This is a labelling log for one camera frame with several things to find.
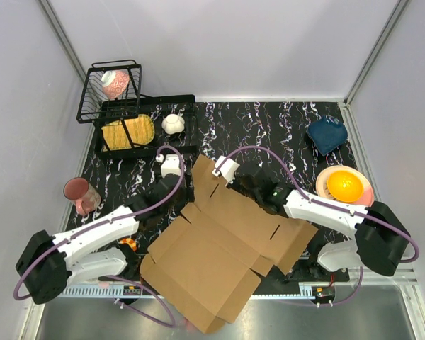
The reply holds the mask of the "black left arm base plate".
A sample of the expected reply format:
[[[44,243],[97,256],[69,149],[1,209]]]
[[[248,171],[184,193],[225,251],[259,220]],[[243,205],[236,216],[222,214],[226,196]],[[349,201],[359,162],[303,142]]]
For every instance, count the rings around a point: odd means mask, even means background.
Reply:
[[[118,281],[118,278],[122,278],[127,281],[141,283],[140,266],[143,258],[143,255],[138,254],[127,263],[126,267],[120,273],[100,276],[98,279],[100,281]]]

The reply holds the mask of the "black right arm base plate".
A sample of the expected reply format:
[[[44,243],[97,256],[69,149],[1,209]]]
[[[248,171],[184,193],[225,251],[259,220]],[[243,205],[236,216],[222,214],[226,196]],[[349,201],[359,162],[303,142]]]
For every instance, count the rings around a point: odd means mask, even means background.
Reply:
[[[347,283],[349,281],[350,275],[347,269],[329,272],[311,259],[308,250],[303,251],[302,256],[295,262],[289,273],[282,274],[280,269],[274,266],[266,277],[261,278],[262,283]]]

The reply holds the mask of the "brown cardboard box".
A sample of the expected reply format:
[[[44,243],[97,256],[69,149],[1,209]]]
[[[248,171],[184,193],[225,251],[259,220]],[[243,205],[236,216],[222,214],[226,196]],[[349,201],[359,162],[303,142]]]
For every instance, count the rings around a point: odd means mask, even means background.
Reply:
[[[228,189],[199,156],[191,170],[195,200],[149,245],[140,275],[204,334],[233,323],[277,267],[288,273],[316,227],[269,215]]]

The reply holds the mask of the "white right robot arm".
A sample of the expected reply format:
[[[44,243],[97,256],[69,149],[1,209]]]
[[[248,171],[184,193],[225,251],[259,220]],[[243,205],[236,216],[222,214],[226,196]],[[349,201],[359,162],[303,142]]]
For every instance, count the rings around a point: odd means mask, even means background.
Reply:
[[[307,272],[316,281],[323,281],[332,271],[357,266],[393,276],[409,244],[410,234],[404,225],[379,201],[369,207],[330,201],[273,181],[251,162],[237,168],[230,186],[271,215],[313,222],[348,238],[314,252],[315,259],[307,263]]]

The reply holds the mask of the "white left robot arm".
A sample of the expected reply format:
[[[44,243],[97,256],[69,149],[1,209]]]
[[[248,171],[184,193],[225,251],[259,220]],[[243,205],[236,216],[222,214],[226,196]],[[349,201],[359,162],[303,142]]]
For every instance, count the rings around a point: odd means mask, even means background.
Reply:
[[[84,281],[132,280],[140,256],[122,239],[157,227],[192,198],[190,174],[167,174],[98,220],[55,235],[35,233],[16,264],[14,298],[42,305]]]

